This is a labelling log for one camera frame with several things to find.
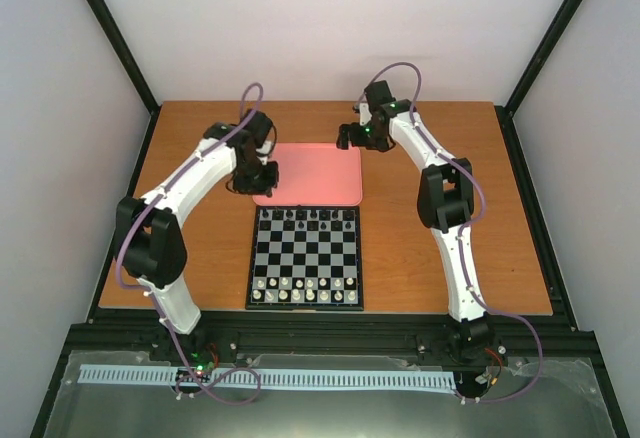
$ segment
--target wooden table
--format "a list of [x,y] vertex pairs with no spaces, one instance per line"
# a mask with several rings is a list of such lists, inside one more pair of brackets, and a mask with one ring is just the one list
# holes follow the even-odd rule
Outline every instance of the wooden table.
[[[338,126],[355,121],[347,102],[268,102],[280,142],[335,142]],[[494,308],[551,314],[520,197],[491,103],[424,102],[418,106],[435,137],[467,157],[487,197],[472,246],[482,292]],[[165,102],[135,196],[164,180],[216,121],[237,122],[235,102]],[[368,312],[446,313],[447,287],[431,232],[416,211],[419,172],[401,147],[362,150],[361,203],[365,307]],[[479,200],[476,197],[476,209]],[[202,309],[244,309],[255,205],[218,184],[185,223],[185,270]],[[101,307],[150,307],[139,292],[118,288],[113,265]]]

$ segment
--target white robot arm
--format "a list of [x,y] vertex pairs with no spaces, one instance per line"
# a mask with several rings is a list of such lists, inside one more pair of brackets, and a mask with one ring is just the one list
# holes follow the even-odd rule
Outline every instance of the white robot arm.
[[[440,250],[449,292],[449,314],[457,322],[481,318],[485,310],[476,302],[465,281],[458,242],[460,238],[463,241],[472,289],[482,297],[473,263],[470,228],[464,228],[461,237],[458,237],[460,227],[473,212],[471,184],[441,157],[455,160],[427,130],[417,111],[414,111],[412,120],[409,113],[411,103],[408,100],[396,101],[385,81],[370,84],[365,95],[367,102],[360,103],[356,110],[360,122],[340,127],[338,147],[346,148],[351,143],[385,152],[399,143],[405,149],[422,172],[418,213],[423,224],[431,228]],[[425,139],[438,153],[427,145]],[[467,160],[457,161],[471,171]],[[444,181],[454,186],[445,189]]]
[[[433,135],[427,130],[422,123],[420,115],[413,113],[413,118],[417,126],[410,119],[409,112],[405,111],[395,116],[389,123],[389,136],[393,141],[397,142],[407,152],[411,160],[418,167],[418,170],[424,170],[431,165],[447,166],[447,162],[436,156],[424,142],[422,137],[416,131],[416,128],[429,138],[437,148],[442,150],[442,154],[448,158],[455,158],[451,153],[444,150]],[[367,103],[360,104],[360,124],[366,125],[371,121],[371,113]],[[460,261],[458,231],[462,225],[450,227],[447,231],[443,231],[436,227],[431,228],[431,233],[436,240],[442,264],[444,266],[444,274],[447,280],[447,288],[449,292],[449,314],[456,320],[463,319],[475,320],[484,314],[484,309],[475,301],[469,290],[462,271],[462,263]],[[469,273],[469,278],[473,284],[476,294],[482,298],[478,278],[473,263],[473,254],[471,251],[471,228],[467,227],[462,231],[465,264]]]
[[238,193],[271,193],[278,180],[277,163],[267,162],[273,149],[273,144],[266,140],[271,127],[271,120],[258,112],[251,126],[206,153],[233,129],[232,125],[217,123],[165,181],[141,199],[127,197],[118,204],[116,250],[122,246],[140,211],[153,204],[143,228],[136,231],[126,251],[124,266],[148,289],[146,293],[152,295],[178,333],[191,333],[200,319],[200,309],[184,280],[186,248],[180,230],[193,208],[229,174]]

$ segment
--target metal frame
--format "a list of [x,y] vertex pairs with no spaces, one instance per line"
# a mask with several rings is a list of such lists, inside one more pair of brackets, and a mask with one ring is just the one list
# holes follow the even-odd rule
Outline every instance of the metal frame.
[[[150,113],[149,126],[136,161],[128,193],[135,190],[160,107],[153,98],[140,69],[104,0],[87,0],[105,34],[122,61],[140,98]],[[567,296],[549,234],[527,168],[513,117],[576,12],[582,0],[564,0],[538,49],[505,106],[496,106],[496,116],[504,138],[515,181],[520,192],[533,242],[551,300],[552,316],[529,317],[543,344],[545,356],[589,358],[594,366],[616,434],[629,436],[613,391],[598,343],[592,332],[581,332]],[[69,354],[74,350],[145,350],[159,359],[176,360],[170,347],[157,347],[164,335],[153,310],[101,309],[98,301],[111,262],[110,249],[91,304],[86,323],[72,325],[53,374],[49,390],[36,420],[32,438],[44,435],[47,420]],[[535,356],[533,338],[522,325],[502,317],[492,318],[495,331],[512,356]],[[430,344],[442,338],[446,315],[413,314],[296,314],[271,312],[202,313],[201,322],[216,330],[223,361],[236,361],[264,353],[383,355],[420,365],[442,366],[445,370],[466,369]]]

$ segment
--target pink tray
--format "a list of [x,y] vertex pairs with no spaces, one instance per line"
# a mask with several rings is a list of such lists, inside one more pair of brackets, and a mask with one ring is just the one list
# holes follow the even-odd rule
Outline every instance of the pink tray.
[[360,150],[333,143],[278,143],[271,158],[280,179],[273,196],[254,196],[262,206],[355,206],[362,201]]

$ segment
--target white wall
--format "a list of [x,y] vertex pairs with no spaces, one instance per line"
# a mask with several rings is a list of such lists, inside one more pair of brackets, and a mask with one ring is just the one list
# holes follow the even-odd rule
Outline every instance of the white wall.
[[[506,102],[562,0],[107,0],[160,100],[353,100],[411,60],[424,99]],[[409,95],[413,76],[394,80]]]
[[515,122],[581,328],[640,436],[640,0],[585,0]]
[[0,435],[29,436],[147,121],[84,0],[0,0]]

